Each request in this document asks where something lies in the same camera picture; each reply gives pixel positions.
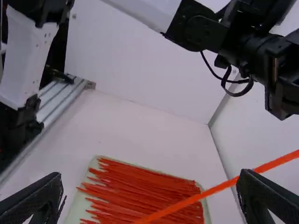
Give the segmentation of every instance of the white panel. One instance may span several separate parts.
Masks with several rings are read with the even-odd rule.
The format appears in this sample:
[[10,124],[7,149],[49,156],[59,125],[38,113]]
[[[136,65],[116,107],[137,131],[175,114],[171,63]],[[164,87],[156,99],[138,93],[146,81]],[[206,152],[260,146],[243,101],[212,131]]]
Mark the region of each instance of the white panel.
[[[85,91],[5,182],[0,200],[50,172],[61,172],[68,196],[58,221],[62,224],[76,186],[97,154],[193,179],[205,189],[226,180],[206,125]],[[213,224],[242,223],[230,189],[207,202]]]
[[[227,2],[208,6],[217,10]],[[200,123],[209,122],[224,96],[200,54],[100,0],[75,1],[66,54],[66,72],[96,82],[99,90]],[[206,56],[213,64],[215,54]]]
[[11,7],[7,8],[8,44],[0,101],[14,109],[39,92],[39,85],[48,52],[58,27],[45,23],[36,28],[35,22]]
[[[231,98],[212,126],[212,135],[229,178],[299,148],[299,116],[280,121],[264,109],[264,88]],[[299,195],[299,160],[264,175]]]
[[166,33],[181,0],[103,0],[158,33]]

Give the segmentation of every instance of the white wall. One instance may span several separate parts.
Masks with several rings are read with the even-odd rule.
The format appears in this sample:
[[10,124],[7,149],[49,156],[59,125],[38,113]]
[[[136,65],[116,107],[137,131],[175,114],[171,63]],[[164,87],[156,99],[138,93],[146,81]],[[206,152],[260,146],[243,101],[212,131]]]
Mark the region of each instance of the white wall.
[[[192,179],[204,189],[227,180],[208,126],[85,91],[5,182],[0,201],[51,172],[61,172],[68,196],[58,222],[62,224],[95,155]],[[242,223],[230,189],[209,197],[207,204],[213,224]]]
[[[228,0],[203,0],[217,11]],[[166,40],[100,0],[76,0],[66,71],[103,92],[208,123],[224,91],[200,54]],[[215,56],[207,53],[211,64]],[[220,75],[224,70],[216,70]]]
[[[242,98],[230,98],[211,128],[222,164],[229,178],[242,168],[255,168],[299,148],[299,116],[280,121],[264,109],[264,88]],[[299,195],[299,160],[264,175]]]

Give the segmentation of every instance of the white floor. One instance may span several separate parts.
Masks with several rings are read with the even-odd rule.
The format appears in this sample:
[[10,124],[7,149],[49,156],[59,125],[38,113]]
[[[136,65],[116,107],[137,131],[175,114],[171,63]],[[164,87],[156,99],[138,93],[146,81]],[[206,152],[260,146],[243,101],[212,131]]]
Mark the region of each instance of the white floor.
[[[46,176],[62,173],[68,200],[94,155],[198,181],[208,189],[226,175],[206,125],[97,91],[85,91],[0,189],[0,200]],[[213,224],[241,224],[230,189],[208,198]]]

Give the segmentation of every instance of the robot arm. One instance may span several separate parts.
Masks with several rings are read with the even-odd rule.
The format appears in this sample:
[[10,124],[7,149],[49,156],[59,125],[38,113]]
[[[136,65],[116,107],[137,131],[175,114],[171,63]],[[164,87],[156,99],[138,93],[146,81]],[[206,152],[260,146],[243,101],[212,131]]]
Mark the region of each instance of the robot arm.
[[[0,146],[20,149],[43,128],[36,121],[39,85],[51,42],[74,0],[7,0],[8,45],[0,83]],[[232,0],[215,13],[196,0],[102,0],[135,17],[189,51],[218,54],[226,69],[221,86],[231,96],[246,94],[254,81],[265,86],[265,107],[284,120],[299,114],[299,32],[270,34],[295,0]],[[244,79],[229,80],[231,66]],[[247,84],[231,93],[226,83]],[[15,141],[15,133],[20,137]]]
[[[265,86],[265,108],[284,120],[299,114],[299,33],[286,37],[270,34],[295,0],[232,0],[215,13],[196,0],[102,0],[133,16],[165,38],[189,50],[218,54],[215,66],[227,69],[221,86],[227,94],[246,94],[254,82]],[[231,66],[243,80],[230,81]],[[226,83],[247,83],[231,93]]]

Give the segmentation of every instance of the wire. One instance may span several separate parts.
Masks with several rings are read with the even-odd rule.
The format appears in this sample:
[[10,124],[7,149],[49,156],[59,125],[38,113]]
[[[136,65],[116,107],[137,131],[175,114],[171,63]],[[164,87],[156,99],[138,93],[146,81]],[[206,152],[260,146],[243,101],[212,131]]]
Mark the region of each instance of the wire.
[[[218,76],[212,69],[212,67],[210,66],[209,62],[206,59],[206,56],[204,55],[203,51],[200,51],[200,54],[202,56],[202,59],[204,59],[205,64],[207,65],[207,67],[209,68],[209,70],[211,71],[212,75],[219,79],[219,80],[223,80],[223,78],[221,78],[220,76]],[[226,80],[227,83],[235,83],[235,84],[244,84],[244,83],[249,83],[249,78],[247,79],[242,79],[242,80],[237,80],[237,81],[232,81],[232,80]]]
[[[230,95],[231,97],[241,97],[244,96],[246,93],[248,93],[254,84],[254,80],[252,78],[251,75],[249,75],[249,78],[247,79],[242,79],[242,80],[237,80],[237,81],[232,81],[232,80],[228,80],[228,77],[230,76],[231,72],[232,72],[232,66],[229,65],[227,71],[225,72],[225,75],[223,76],[223,78],[221,78],[220,76],[218,76],[212,69],[212,67],[210,66],[209,62],[207,61],[203,51],[200,52],[202,58],[204,59],[204,62],[206,63],[207,67],[209,68],[209,70],[211,71],[211,73],[213,74],[214,77],[216,77],[217,79],[221,80],[221,87],[224,89],[224,91]],[[246,87],[237,93],[234,92],[230,92],[227,88],[226,88],[226,84],[227,83],[235,83],[235,84],[244,84],[247,83]]]

